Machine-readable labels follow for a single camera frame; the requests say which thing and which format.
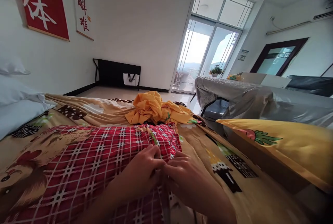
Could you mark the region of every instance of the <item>tiled floor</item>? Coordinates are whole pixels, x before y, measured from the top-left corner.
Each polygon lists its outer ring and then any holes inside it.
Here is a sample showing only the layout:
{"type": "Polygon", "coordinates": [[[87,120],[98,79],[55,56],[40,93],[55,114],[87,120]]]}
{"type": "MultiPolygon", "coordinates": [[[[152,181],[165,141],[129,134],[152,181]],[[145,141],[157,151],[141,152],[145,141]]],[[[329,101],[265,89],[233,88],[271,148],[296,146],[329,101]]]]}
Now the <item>tiled floor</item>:
{"type": "MultiPolygon", "coordinates": [[[[135,89],[118,89],[118,88],[110,88],[97,86],[90,90],[87,90],[79,95],[78,97],[95,97],[95,98],[104,98],[104,99],[125,99],[125,100],[134,100],[138,93],[145,93],[147,90],[139,90],[139,92],[135,89]]],[[[195,97],[193,101],[190,103],[193,95],[190,94],[174,94],[174,93],[163,93],[159,92],[163,101],[178,101],[183,102],[185,105],[192,110],[193,113],[199,114],[201,109],[197,98],[195,97]]]]}

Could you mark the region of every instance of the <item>doorway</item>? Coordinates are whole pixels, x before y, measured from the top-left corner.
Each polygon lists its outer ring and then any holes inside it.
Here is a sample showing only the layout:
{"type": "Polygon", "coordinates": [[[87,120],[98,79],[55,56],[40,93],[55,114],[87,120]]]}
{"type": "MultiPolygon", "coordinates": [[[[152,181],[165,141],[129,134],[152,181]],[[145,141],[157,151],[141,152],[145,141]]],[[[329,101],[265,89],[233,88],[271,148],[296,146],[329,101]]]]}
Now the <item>doorway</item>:
{"type": "Polygon", "coordinates": [[[251,73],[282,76],[309,38],[266,44],[251,73]]]}
{"type": "Polygon", "coordinates": [[[182,46],[172,91],[194,93],[195,79],[208,76],[215,65],[224,69],[242,31],[191,16],[182,46]]]}

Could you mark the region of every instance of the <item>transom window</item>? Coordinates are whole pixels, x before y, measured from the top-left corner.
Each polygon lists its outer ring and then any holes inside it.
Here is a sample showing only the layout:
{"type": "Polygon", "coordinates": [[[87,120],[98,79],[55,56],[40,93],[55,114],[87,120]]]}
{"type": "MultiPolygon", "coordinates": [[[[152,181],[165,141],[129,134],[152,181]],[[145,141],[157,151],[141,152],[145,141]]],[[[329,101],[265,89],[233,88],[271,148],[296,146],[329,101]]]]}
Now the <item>transom window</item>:
{"type": "Polygon", "coordinates": [[[253,5],[250,0],[195,0],[192,13],[244,28],[253,5]]]}

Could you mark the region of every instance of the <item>hand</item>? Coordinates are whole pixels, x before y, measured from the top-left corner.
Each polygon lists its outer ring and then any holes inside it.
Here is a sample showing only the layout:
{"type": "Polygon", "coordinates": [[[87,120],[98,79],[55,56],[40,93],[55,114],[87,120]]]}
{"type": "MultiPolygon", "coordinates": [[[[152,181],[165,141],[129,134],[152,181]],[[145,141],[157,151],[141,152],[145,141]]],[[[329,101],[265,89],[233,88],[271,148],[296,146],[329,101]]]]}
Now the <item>hand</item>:
{"type": "Polygon", "coordinates": [[[117,197],[121,203],[147,195],[160,181],[159,169],[166,164],[160,156],[160,148],[150,144],[130,161],[106,190],[118,192],[117,197]]]}
{"type": "Polygon", "coordinates": [[[206,169],[177,151],[163,168],[169,189],[188,207],[216,223],[237,223],[235,211],[223,189],[206,169]]]}
{"type": "Polygon", "coordinates": [[[160,179],[161,170],[156,169],[165,165],[160,156],[160,148],[153,145],[139,152],[76,223],[104,223],[120,205],[148,194],[160,179]]]}

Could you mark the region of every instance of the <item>bag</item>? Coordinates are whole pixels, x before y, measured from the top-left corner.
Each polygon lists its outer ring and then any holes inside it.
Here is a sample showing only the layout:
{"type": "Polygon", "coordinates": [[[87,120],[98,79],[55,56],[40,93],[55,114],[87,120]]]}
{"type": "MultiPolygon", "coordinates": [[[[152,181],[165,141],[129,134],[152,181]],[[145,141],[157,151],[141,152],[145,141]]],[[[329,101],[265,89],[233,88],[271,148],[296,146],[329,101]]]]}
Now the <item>bag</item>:
{"type": "Polygon", "coordinates": [[[124,85],[126,85],[126,86],[138,86],[139,77],[140,77],[140,75],[124,73],[123,74],[124,85]]]}

